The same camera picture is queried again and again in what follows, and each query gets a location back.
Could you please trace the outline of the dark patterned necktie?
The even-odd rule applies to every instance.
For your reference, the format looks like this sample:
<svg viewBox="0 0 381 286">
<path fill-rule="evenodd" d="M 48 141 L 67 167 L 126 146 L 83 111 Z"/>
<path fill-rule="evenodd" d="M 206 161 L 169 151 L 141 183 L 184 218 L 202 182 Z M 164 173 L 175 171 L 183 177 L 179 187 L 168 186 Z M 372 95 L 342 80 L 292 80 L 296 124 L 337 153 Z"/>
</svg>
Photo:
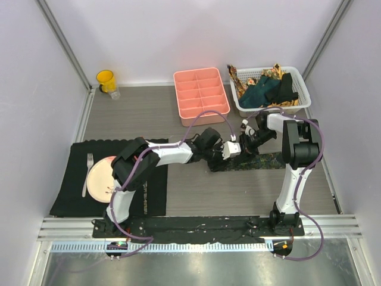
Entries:
<svg viewBox="0 0 381 286">
<path fill-rule="evenodd" d="M 229 172 L 243 170 L 271 170 L 284 169 L 286 163 L 282 159 L 281 152 L 267 154 L 242 154 L 233 159 L 214 160 L 208 162 L 211 172 Z"/>
</svg>

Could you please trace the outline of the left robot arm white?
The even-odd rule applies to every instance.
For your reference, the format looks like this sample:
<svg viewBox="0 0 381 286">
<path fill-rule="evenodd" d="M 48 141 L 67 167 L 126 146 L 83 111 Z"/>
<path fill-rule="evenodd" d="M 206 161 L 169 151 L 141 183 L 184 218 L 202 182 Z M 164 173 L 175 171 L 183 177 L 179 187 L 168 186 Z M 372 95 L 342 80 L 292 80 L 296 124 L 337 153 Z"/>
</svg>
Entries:
<svg viewBox="0 0 381 286">
<path fill-rule="evenodd" d="M 126 233 L 135 192 L 158 167 L 210 161 L 221 156 L 220 144 L 221 135 L 213 128 L 173 144 L 156 144 L 142 137 L 128 143 L 111 163 L 114 191 L 104 214 L 107 232 L 115 238 Z"/>
</svg>

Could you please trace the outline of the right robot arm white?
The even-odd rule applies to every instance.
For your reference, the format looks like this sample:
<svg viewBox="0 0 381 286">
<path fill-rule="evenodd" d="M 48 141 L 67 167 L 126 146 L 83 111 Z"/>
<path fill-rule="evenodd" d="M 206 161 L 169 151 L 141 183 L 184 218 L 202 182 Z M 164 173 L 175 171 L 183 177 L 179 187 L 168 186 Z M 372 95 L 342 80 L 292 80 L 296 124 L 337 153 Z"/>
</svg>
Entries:
<svg viewBox="0 0 381 286">
<path fill-rule="evenodd" d="M 308 176 L 323 156 L 324 140 L 316 120 L 267 111 L 255 119 L 257 130 L 250 127 L 248 119 L 241 123 L 241 149 L 246 153 L 258 151 L 259 146 L 282 134 L 281 155 L 286 173 L 266 226 L 275 235 L 283 235 L 301 226 L 299 203 Z"/>
</svg>

